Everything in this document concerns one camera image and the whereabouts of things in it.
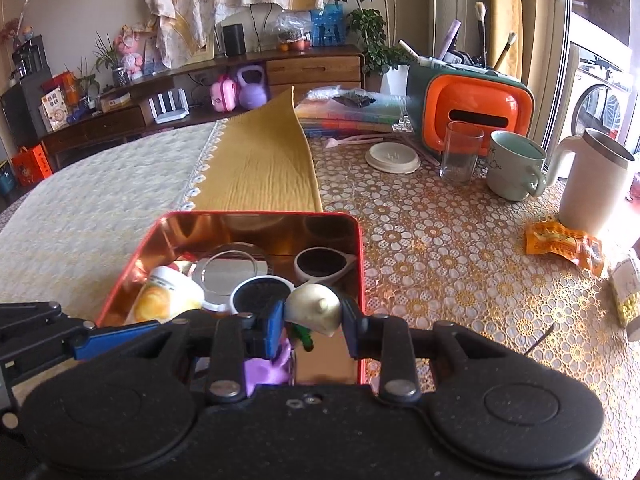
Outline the purple cone toy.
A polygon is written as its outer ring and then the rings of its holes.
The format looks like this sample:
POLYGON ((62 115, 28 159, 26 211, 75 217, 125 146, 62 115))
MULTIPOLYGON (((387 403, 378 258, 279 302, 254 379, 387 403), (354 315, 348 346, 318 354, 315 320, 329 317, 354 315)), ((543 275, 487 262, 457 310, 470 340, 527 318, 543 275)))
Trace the purple cone toy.
POLYGON ((247 360, 244 363, 246 394, 251 396, 257 386, 288 384, 291 381, 291 356, 291 343, 288 338, 282 338, 273 359, 247 360))

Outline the round clear mirror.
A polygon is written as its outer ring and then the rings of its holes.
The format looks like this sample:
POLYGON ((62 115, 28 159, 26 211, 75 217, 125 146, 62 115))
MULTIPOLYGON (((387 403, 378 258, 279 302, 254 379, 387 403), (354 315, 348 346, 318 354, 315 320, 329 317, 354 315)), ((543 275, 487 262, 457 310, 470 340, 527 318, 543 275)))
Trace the round clear mirror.
POLYGON ((203 307, 215 312, 232 311, 232 292, 242 282, 272 273, 266 254, 248 243, 220 245, 210 256, 201 257, 188 277, 205 292, 203 307))

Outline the cream dumpling toy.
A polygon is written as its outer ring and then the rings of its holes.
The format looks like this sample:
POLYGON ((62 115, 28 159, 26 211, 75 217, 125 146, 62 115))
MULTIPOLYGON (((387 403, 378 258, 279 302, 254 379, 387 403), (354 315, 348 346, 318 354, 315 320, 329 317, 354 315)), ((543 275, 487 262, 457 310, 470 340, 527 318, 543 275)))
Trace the cream dumpling toy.
POLYGON ((332 337, 342 322, 341 299, 326 285, 300 285, 285 299, 284 320, 332 337))

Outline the white orange spray can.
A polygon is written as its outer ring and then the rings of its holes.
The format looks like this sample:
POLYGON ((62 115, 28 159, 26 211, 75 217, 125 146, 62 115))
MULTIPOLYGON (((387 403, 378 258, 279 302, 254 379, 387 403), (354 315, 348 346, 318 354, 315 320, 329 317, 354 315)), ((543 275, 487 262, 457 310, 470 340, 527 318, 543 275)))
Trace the white orange spray can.
POLYGON ((204 299, 203 287, 192 278, 169 266, 157 266, 140 289, 125 323, 165 323, 187 310, 199 309, 204 299))

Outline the white frame sunglasses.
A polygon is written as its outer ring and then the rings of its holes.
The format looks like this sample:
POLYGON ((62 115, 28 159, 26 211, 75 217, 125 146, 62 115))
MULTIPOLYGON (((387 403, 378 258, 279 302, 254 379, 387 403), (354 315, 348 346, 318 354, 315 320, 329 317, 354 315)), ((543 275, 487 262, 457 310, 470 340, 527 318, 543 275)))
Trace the white frame sunglasses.
MULTIPOLYGON (((357 257, 329 247, 309 247, 294 260, 294 273, 302 284, 332 285, 352 270, 357 257)), ((232 290, 228 305, 233 313, 259 312, 270 300, 286 298, 295 285, 277 275, 258 275, 232 290)))

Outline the orange snack wrapper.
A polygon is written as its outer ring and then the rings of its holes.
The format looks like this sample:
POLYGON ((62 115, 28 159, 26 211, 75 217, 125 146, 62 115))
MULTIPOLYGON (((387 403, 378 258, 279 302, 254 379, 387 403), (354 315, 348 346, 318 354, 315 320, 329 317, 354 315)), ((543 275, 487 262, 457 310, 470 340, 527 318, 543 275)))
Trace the orange snack wrapper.
POLYGON ((553 254, 600 278, 604 269, 601 241, 582 230, 572 230, 558 220, 542 220, 525 229, 527 255, 553 254))

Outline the white wifi router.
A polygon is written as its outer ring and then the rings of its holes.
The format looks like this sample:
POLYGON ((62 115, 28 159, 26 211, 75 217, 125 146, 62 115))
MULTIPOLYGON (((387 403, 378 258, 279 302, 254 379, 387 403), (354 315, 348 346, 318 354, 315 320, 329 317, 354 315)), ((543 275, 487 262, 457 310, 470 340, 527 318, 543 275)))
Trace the white wifi router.
POLYGON ((183 88, 157 93, 148 99, 148 104, 153 122, 157 125, 178 122, 190 115, 190 106, 183 88))

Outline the wooden sideboard cabinet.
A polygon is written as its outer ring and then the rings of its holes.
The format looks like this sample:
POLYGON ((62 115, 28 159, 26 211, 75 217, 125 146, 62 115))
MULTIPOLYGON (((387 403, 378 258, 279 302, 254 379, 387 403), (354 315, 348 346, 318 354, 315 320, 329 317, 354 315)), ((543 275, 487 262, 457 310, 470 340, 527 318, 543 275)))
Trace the wooden sideboard cabinet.
POLYGON ((209 89, 222 74, 233 77, 249 65, 259 65, 265 76, 249 76, 249 81, 262 81, 269 99, 294 91, 299 102, 314 88, 339 84, 346 88, 362 88, 363 54, 354 46, 311 48, 303 51, 267 50, 232 58, 214 58, 143 77, 126 87, 114 88, 99 97, 100 110, 89 117, 52 132, 41 140, 43 151, 52 167, 59 170, 85 156, 89 148, 104 148, 115 142, 126 142, 169 128, 214 122, 219 118, 242 114, 242 107, 231 112, 217 112, 210 102, 209 89), (164 92, 182 89, 189 103, 185 118, 158 124, 152 116, 160 110, 149 100, 164 92))

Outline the white thermos jug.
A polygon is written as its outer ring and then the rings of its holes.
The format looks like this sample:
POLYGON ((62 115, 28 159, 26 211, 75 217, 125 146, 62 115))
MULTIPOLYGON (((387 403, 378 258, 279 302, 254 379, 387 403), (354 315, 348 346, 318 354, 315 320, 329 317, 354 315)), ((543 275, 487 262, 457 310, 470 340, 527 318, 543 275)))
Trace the white thermos jug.
POLYGON ((581 136, 567 136, 556 147, 548 165, 548 185, 558 180, 569 154, 574 160, 561 197, 559 222, 596 236, 628 192, 639 161, 605 133, 585 128, 581 136))

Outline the black cylindrical speaker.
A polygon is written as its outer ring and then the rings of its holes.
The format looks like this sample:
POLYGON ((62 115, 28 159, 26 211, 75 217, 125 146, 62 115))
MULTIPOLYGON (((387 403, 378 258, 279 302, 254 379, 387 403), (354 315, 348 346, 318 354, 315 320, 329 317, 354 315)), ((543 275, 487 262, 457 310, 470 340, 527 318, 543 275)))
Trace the black cylindrical speaker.
POLYGON ((224 53, 228 58, 236 58, 246 53, 244 27, 242 23, 226 25, 222 28, 224 53))

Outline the clear bag of fruit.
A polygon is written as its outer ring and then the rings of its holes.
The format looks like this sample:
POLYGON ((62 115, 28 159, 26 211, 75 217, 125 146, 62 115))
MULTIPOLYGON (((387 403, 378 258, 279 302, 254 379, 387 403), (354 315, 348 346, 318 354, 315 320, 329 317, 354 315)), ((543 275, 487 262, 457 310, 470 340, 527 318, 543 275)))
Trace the clear bag of fruit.
POLYGON ((309 11, 283 11, 273 23, 273 33, 282 52, 311 48, 311 15, 309 11))

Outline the blue gift bag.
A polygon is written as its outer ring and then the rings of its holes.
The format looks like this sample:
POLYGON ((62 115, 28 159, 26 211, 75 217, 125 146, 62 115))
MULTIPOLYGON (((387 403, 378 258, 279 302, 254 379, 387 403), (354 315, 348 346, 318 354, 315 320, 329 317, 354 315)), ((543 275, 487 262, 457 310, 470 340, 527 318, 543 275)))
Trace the blue gift bag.
POLYGON ((310 18, 314 48, 344 46, 346 28, 341 3, 327 3, 322 9, 311 10, 310 18))

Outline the front-load washing machine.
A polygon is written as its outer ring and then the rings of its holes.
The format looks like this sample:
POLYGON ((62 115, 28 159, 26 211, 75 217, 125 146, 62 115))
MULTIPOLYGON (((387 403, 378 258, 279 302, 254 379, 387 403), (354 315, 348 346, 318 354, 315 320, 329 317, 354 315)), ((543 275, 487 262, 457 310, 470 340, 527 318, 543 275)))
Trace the front-load washing machine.
POLYGON ((581 136, 590 128, 637 151, 639 136, 631 127, 637 96, 628 73, 597 53, 570 45, 570 97, 564 136, 581 136))

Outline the green potted plant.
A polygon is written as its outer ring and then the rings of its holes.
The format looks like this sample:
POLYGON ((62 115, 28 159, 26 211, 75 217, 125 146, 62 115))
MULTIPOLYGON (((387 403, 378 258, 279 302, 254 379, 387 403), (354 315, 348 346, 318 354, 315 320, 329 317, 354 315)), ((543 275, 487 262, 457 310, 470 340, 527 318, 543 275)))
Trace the green potted plant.
POLYGON ((363 76, 383 81, 390 70, 409 62, 408 53, 398 44, 398 0, 331 0, 349 3, 346 29, 356 39, 363 54, 363 76))

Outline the yellow curtain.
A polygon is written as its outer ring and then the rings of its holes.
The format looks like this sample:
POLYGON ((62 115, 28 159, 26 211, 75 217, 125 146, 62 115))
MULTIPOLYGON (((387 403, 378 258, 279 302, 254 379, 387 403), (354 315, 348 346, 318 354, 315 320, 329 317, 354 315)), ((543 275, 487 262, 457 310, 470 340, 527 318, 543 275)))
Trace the yellow curtain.
POLYGON ((523 69, 522 0, 489 0, 487 3, 487 59, 490 66, 494 66, 498 61, 511 32, 516 33, 516 40, 498 71, 521 79, 523 69))

